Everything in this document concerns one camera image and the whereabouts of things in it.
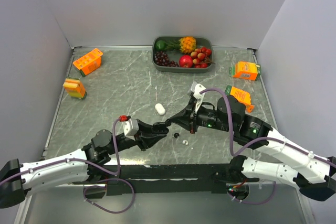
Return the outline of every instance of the bunch of grapes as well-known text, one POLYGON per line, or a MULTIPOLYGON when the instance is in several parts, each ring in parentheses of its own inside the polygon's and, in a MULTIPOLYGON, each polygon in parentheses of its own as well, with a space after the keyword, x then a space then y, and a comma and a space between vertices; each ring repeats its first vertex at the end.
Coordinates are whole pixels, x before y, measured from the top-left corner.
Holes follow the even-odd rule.
POLYGON ((154 62, 163 67, 178 67, 179 64, 175 61, 169 61, 168 55, 165 52, 159 51, 154 55, 154 62))

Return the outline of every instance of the marble table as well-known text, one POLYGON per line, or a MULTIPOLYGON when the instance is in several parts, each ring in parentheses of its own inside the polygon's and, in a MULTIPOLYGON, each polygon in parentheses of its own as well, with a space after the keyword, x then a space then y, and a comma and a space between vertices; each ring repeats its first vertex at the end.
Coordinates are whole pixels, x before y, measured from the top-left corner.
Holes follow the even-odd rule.
MULTIPOLYGON (((74 60, 92 48, 74 50, 74 60)), ((157 71, 151 61, 150 50, 104 50, 99 69, 82 77, 71 66, 69 76, 79 78, 87 89, 85 100, 71 98, 66 92, 61 98, 58 114, 51 134, 47 158, 61 156, 82 148, 101 129, 111 130, 112 122, 120 115, 131 115, 145 123, 164 122, 183 109, 189 100, 188 90, 193 81, 205 87, 225 89, 232 85, 251 93, 255 106, 253 116, 274 126, 271 109, 258 81, 231 78, 229 67, 238 61, 254 62, 254 53, 244 49, 215 49, 215 67, 207 73, 183 74, 157 71), (166 115, 158 115, 156 103, 166 108, 166 115)), ((216 105, 219 94, 209 92, 204 101, 216 105)), ((121 124, 117 126, 121 133, 121 124)), ((245 150, 243 155, 266 162, 276 162, 267 155, 245 150)), ((142 152, 136 146, 120 153, 121 164, 214 164, 229 163, 228 133, 200 127, 196 134, 177 125, 170 127, 168 136, 151 149, 142 152)))

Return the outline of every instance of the gray tray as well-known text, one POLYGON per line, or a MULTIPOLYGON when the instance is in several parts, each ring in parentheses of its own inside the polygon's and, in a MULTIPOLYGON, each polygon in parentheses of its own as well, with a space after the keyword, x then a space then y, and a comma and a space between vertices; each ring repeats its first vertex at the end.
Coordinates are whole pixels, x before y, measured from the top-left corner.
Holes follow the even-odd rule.
MULTIPOLYGON (((162 71, 162 72, 173 72, 173 73, 205 73, 205 72, 208 72, 211 69, 211 67, 213 66, 213 64, 209 64, 209 66, 207 68, 181 68, 181 67, 174 68, 174 67, 162 67, 162 66, 157 65, 154 62, 154 55, 157 52, 157 50, 155 48, 155 43, 158 40, 171 41, 171 40, 179 40, 183 37, 186 37, 186 36, 162 36, 162 37, 158 37, 154 40, 153 48, 152 48, 152 62, 154 64, 154 66, 156 67, 156 69, 159 70, 159 71, 162 71)), ((194 37, 194 38, 196 39, 197 48, 206 47, 206 48, 211 49, 212 54, 209 56, 209 59, 212 60, 213 55, 214 55, 214 51, 212 49, 212 45, 211 45, 210 41, 205 39, 205 38, 199 38, 199 37, 194 37)), ((178 50, 166 51, 166 53, 168 54, 168 57, 169 57, 170 60, 176 61, 177 63, 179 62, 180 57, 182 55, 184 55, 183 53, 181 53, 178 50)))

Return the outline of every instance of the pineapple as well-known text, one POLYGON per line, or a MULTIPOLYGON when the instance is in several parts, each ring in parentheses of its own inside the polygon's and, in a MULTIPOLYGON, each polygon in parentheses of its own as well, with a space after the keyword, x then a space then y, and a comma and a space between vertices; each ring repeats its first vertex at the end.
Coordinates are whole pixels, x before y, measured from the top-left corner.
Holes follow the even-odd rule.
POLYGON ((196 49, 194 37, 184 37, 179 41, 172 41, 166 44, 165 50, 179 49, 184 54, 191 54, 196 49))

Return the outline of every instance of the orange carton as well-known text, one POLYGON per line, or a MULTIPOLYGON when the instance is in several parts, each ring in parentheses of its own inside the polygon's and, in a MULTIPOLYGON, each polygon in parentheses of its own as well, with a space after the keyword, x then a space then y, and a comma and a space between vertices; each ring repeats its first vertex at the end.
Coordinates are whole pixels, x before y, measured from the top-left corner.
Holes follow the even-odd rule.
POLYGON ((82 100, 85 99, 87 95, 86 90, 80 80, 67 78, 65 79, 63 87, 71 97, 82 100))
POLYGON ((230 76, 251 81, 257 80, 260 73, 260 65, 252 62, 240 61, 229 69, 230 76))
POLYGON ((228 85, 225 89, 225 94, 234 96, 238 102, 244 104, 247 112, 251 112, 254 109, 254 105, 251 105, 251 95, 249 92, 228 85))
POLYGON ((95 48, 83 57, 75 60, 73 65, 79 70, 80 74, 85 77, 100 67, 102 55, 103 53, 98 48, 95 48))

